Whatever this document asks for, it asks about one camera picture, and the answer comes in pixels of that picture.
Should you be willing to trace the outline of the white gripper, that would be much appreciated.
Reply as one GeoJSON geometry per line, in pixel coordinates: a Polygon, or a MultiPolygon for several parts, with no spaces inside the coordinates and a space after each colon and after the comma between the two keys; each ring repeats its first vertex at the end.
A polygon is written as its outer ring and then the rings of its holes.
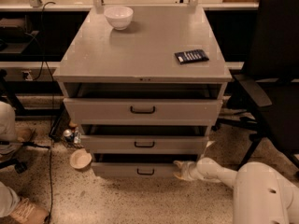
{"type": "Polygon", "coordinates": [[[181,172],[174,172],[173,175],[179,180],[195,181],[202,180],[203,175],[197,170],[197,163],[193,161],[174,161],[181,172]]]}

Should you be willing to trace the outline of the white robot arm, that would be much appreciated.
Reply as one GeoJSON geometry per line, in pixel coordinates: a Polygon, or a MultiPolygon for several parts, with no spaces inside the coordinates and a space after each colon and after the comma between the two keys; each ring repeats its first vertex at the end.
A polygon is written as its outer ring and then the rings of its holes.
{"type": "Polygon", "coordinates": [[[233,190],[233,224],[299,224],[299,188],[264,163],[248,162],[238,171],[210,158],[174,164],[178,179],[223,183],[233,190]]]}

